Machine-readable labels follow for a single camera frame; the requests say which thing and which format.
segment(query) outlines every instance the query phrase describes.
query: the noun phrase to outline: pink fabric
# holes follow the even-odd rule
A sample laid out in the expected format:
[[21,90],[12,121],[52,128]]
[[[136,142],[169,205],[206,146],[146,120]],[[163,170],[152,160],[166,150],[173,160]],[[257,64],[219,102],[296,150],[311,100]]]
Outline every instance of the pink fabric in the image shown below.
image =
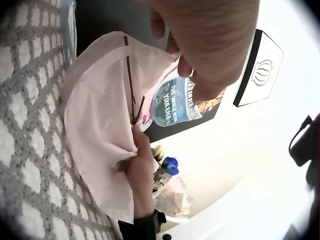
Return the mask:
[[70,66],[61,88],[67,144],[99,208],[133,222],[133,198],[117,162],[137,154],[131,132],[130,57],[138,113],[142,96],[154,91],[177,66],[176,56],[112,32],[93,42]]

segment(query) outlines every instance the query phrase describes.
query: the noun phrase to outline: poster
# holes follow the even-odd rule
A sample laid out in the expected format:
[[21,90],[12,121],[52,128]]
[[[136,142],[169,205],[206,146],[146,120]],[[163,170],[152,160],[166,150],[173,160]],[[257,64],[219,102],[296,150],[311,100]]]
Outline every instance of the poster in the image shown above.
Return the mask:
[[261,30],[256,30],[248,64],[234,105],[237,107],[269,97],[283,58],[283,51]]
[[175,69],[159,87],[146,94],[140,127],[150,142],[177,134],[214,117],[224,91],[215,99],[197,106],[192,99],[193,87],[192,74],[182,78]]

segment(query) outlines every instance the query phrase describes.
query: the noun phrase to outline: black cable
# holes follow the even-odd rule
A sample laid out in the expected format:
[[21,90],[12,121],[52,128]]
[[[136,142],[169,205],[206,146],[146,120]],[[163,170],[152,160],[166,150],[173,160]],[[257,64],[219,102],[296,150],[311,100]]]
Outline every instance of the black cable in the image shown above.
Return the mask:
[[297,137],[297,135],[303,130],[305,129],[306,126],[310,125],[312,123],[312,118],[308,115],[306,117],[306,119],[303,121],[303,123],[301,124],[301,127],[299,128],[299,130],[297,131],[297,133],[293,136],[293,138],[291,139],[290,143],[289,143],[289,154],[291,156],[290,150],[291,150],[291,145],[293,140]]

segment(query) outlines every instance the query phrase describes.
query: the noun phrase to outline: black sleeve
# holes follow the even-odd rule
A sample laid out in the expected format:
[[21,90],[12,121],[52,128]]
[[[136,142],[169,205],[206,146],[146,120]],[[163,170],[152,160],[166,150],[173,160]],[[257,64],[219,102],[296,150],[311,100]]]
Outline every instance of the black sleeve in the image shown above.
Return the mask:
[[155,210],[149,217],[134,219],[133,224],[122,221],[118,221],[118,224],[124,240],[156,240],[156,234],[165,222],[164,213]]

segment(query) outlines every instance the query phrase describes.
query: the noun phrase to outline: white and gray quilt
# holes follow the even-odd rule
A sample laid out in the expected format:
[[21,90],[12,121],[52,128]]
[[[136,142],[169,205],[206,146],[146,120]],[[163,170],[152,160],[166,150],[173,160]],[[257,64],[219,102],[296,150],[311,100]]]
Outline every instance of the white and gray quilt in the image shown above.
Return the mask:
[[65,144],[60,7],[20,1],[0,22],[0,217],[20,239],[118,239]]

